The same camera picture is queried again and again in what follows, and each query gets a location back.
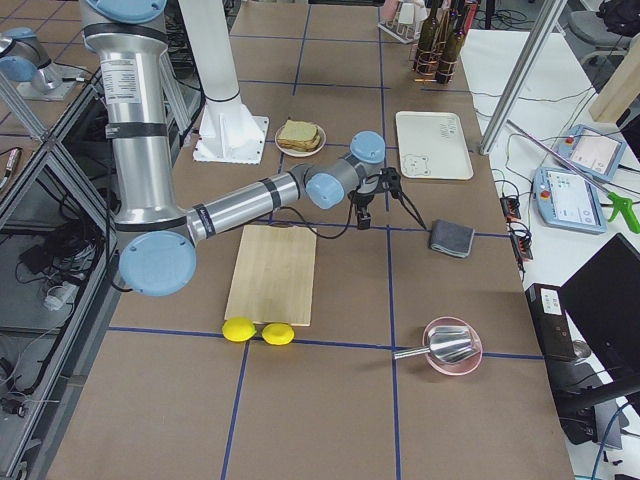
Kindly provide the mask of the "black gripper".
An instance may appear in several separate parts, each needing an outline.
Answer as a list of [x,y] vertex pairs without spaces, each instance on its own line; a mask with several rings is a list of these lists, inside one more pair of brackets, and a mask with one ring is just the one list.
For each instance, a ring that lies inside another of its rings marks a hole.
[[353,205],[357,218],[357,229],[367,230],[371,227],[371,214],[369,213],[369,204],[374,200],[376,193],[360,192],[353,190],[348,194],[349,200]]

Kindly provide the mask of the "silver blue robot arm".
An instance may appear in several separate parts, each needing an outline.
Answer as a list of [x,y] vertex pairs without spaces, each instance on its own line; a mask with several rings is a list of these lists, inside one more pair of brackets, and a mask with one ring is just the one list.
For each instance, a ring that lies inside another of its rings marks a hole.
[[[328,209],[362,187],[383,165],[386,145],[371,131],[326,167],[292,169],[189,209],[172,181],[161,58],[167,51],[162,1],[84,1],[86,46],[100,60],[111,143],[122,201],[115,218],[119,271],[147,296],[170,295],[196,270],[196,245],[277,211],[301,198]],[[206,103],[198,151],[208,160],[260,160],[268,121],[243,104],[228,25],[219,1],[180,5]]]

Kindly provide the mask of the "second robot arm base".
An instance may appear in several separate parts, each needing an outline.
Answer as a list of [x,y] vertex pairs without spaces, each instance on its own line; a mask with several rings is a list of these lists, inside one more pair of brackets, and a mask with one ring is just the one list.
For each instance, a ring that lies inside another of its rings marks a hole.
[[27,100],[62,101],[84,80],[80,67],[55,63],[28,27],[1,33],[1,73]]

